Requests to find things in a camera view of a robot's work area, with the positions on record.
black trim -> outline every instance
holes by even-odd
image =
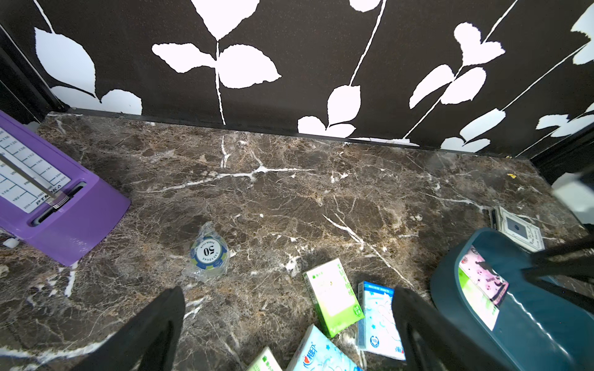
[[[593,246],[594,236],[590,235],[579,240],[535,252],[530,255],[533,268],[523,269],[522,274],[526,281],[533,285],[562,297],[568,302],[594,314],[593,298],[542,279],[542,277],[549,275],[564,275],[574,280],[582,281],[586,285],[594,283],[594,256],[588,256],[588,252],[592,250]],[[550,258],[559,258],[570,253],[574,255],[575,253],[579,253],[580,256],[565,261],[550,260]]]
[[[582,129],[531,160],[549,184],[565,173],[583,172],[594,164],[594,125]]]
[[[11,96],[2,100],[0,109],[21,123],[28,123],[32,121],[31,118],[41,122],[50,111],[65,111],[66,107],[52,94],[45,81],[1,27],[0,71],[2,92]]]

marble countertop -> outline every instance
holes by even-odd
[[[0,250],[0,369],[68,370],[175,285],[187,303],[176,370],[244,370],[265,346],[286,367],[319,323],[301,276],[316,265],[339,257],[353,285],[429,300],[439,260],[488,226],[487,207],[522,215],[548,245],[586,234],[524,160],[57,113],[39,134],[132,205],[72,267]],[[209,220],[232,257],[204,284],[181,272]],[[358,353],[355,334],[334,342],[361,366],[399,365]]]

white leaf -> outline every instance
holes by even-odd
[[[153,53],[161,57],[171,68],[183,74],[194,67],[214,68],[215,61],[210,54],[202,53],[193,44],[155,44]]]
[[[583,65],[594,61],[594,42],[589,42],[582,50],[573,56],[573,64]]]
[[[143,102],[129,91],[114,89],[108,91],[101,98],[101,108],[99,110],[140,115],[143,112]]]
[[[54,86],[51,90],[58,99],[74,108],[130,113],[132,115],[142,114],[141,99],[129,91],[112,90],[103,96],[102,101],[99,101],[87,93],[65,86]]]
[[[490,144],[491,141],[489,139],[479,139],[477,141],[464,144],[464,141],[462,139],[453,137],[444,140],[441,144],[441,149],[476,153]]]
[[[495,108],[481,117],[474,119],[462,130],[460,135],[467,142],[496,127],[505,118],[505,112]]]
[[[315,116],[305,116],[297,121],[297,130],[300,134],[323,135],[325,137],[346,138],[355,131],[349,123],[338,123],[328,129],[322,121]]]
[[[357,117],[361,108],[361,87],[342,85],[332,91],[328,98],[328,123],[330,125],[350,121]]]
[[[346,138],[353,134],[355,129],[356,128],[349,123],[337,123],[336,125],[332,125],[327,128],[324,135],[327,137]]]
[[[219,56],[217,72],[227,88],[241,89],[280,77],[274,62],[250,45],[231,45]]]
[[[95,64],[80,44],[35,28],[35,51],[51,77],[95,94]]]
[[[441,96],[443,104],[458,104],[473,100],[485,83],[486,72],[482,67],[474,67],[455,79]]]
[[[441,65],[429,72],[427,76],[416,86],[415,91],[409,99],[409,107],[413,109],[427,95],[433,93],[440,87],[454,81],[454,74],[450,66]]]
[[[354,10],[367,12],[375,9],[380,1],[381,0],[350,0],[350,6],[353,7]]]
[[[300,134],[326,135],[326,126],[315,116],[305,116],[297,121]]]
[[[410,139],[382,139],[382,138],[351,138],[358,141],[378,142],[378,143],[391,143],[391,144],[403,144],[418,147],[418,144],[411,143]]]
[[[68,88],[66,86],[54,86],[51,90],[58,99],[71,107],[101,110],[101,102],[99,99],[80,90]]]
[[[587,37],[590,37],[590,40],[594,38],[594,4],[590,5],[573,24],[571,32],[584,33]]]
[[[561,126],[567,124],[569,115],[546,115],[538,120],[536,130],[548,128],[550,126]]]
[[[573,32],[584,33],[590,40],[594,38],[594,4],[586,9],[571,30]],[[594,43],[591,41],[573,56],[573,64],[583,65],[590,61],[594,61]]]
[[[470,23],[460,23],[454,37],[460,43],[464,66],[487,63],[505,53],[499,42],[481,43],[481,32]]]
[[[256,11],[260,0],[192,0],[196,12],[217,41]]]
[[[586,126],[590,125],[594,122],[594,115],[580,117],[578,119],[573,119],[569,121],[567,124],[562,125],[560,128],[555,130],[551,136],[554,138],[564,137],[566,135],[571,135],[579,132]]]

leaf print wallpaper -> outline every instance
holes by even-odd
[[[533,157],[594,126],[594,0],[6,0],[64,103]]]

green tissue pack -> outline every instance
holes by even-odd
[[[266,347],[246,371],[283,371],[283,369],[276,363],[270,348]]]
[[[324,335],[333,338],[365,318],[340,259],[319,265],[305,272],[303,277]]]

